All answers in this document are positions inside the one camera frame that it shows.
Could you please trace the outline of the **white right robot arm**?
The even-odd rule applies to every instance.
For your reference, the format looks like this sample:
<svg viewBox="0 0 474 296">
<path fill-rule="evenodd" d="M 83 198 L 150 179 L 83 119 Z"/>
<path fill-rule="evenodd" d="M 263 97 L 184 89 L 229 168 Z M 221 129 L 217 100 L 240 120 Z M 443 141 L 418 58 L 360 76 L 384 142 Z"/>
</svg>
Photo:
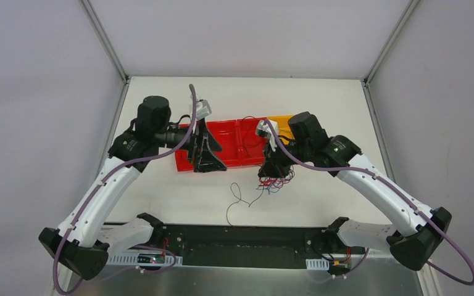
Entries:
<svg viewBox="0 0 474 296">
<path fill-rule="evenodd" d="M 256 135 L 267 139 L 261 178 L 285 178 L 291 167 L 312 163 L 320 171 L 350 185 L 382 212 L 390 224 L 361 223 L 339 217 L 326 228 L 326 246 L 335 253 L 348 247 L 389 252 L 400 264 L 418 271 L 443 241 L 452 215 L 443 207 L 432 209 L 404 192 L 380 172 L 361 149 L 345 136 L 329 136 L 317 117 L 302 112 L 288 120 L 292 139 L 283 143 L 278 125 L 260 120 Z"/>
</svg>

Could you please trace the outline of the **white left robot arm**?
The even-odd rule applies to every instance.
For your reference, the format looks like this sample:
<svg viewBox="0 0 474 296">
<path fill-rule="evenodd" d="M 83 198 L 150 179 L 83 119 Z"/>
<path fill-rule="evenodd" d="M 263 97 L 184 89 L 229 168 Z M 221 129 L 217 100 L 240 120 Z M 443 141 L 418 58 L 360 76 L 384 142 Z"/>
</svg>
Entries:
<svg viewBox="0 0 474 296">
<path fill-rule="evenodd" d="M 159 248 L 164 240 L 163 222 L 142 213 L 118 228 L 103 231 L 107 217 L 128 187 L 142 174 L 149 162 L 160 158 L 160 149 L 170 155 L 177 150 L 188 153 L 196 173 L 225 171 L 217 157 L 222 150 L 207 128 L 212 110 L 206 100 L 190 107 L 190 125 L 171 121 L 169 102 L 162 96 L 148 96 L 138 106 L 129 127 L 117 136 L 107 158 L 88 192 L 56 228 L 45 228 L 39 241 L 53 257 L 83 280 L 95 278 L 110 257 L 134 246 Z"/>
</svg>

